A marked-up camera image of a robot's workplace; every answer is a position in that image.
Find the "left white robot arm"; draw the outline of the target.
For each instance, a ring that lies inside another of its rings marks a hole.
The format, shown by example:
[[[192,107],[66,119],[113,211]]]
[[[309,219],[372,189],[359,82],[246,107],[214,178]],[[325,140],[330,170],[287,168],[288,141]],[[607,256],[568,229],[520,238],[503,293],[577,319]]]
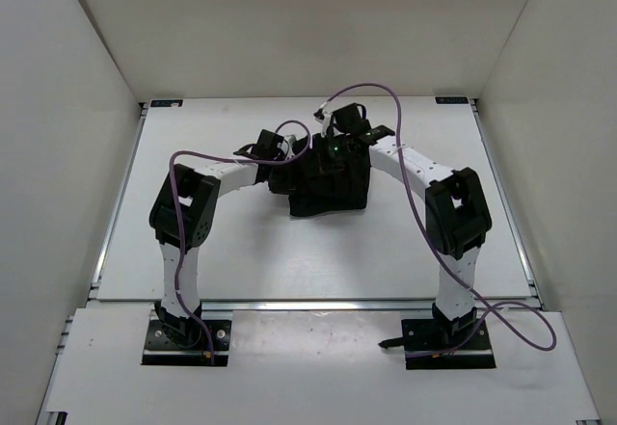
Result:
[[[255,143],[232,157],[192,150],[172,154],[148,223],[164,263],[164,295],[154,310],[163,332],[179,348],[198,345],[210,356],[215,352],[197,284],[199,251],[213,225],[218,199],[268,180],[273,169],[291,166],[310,149],[310,134],[298,141],[293,135],[263,130]]]

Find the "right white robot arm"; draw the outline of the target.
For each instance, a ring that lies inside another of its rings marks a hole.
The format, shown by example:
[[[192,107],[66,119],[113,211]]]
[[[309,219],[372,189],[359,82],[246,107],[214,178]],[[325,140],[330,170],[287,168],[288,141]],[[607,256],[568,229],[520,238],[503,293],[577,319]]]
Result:
[[[315,118],[322,128],[330,158],[338,161],[347,151],[343,137],[368,147],[371,167],[399,180],[406,190],[419,230],[439,263],[439,286],[432,304],[432,345],[419,352],[436,356],[469,342],[482,319],[474,289],[476,261],[493,221],[480,178],[471,168],[454,170],[402,143],[401,107],[396,128],[372,128],[358,104],[333,112],[321,106]]]

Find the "black pleated skirt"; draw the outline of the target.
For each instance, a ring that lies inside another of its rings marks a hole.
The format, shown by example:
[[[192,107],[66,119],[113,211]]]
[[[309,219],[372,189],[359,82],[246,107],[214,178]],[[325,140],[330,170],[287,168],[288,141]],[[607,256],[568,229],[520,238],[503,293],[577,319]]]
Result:
[[[308,177],[310,148],[300,156],[299,192],[278,194],[288,198],[289,214],[307,218],[348,210],[363,210],[367,205],[370,174],[366,177]]]

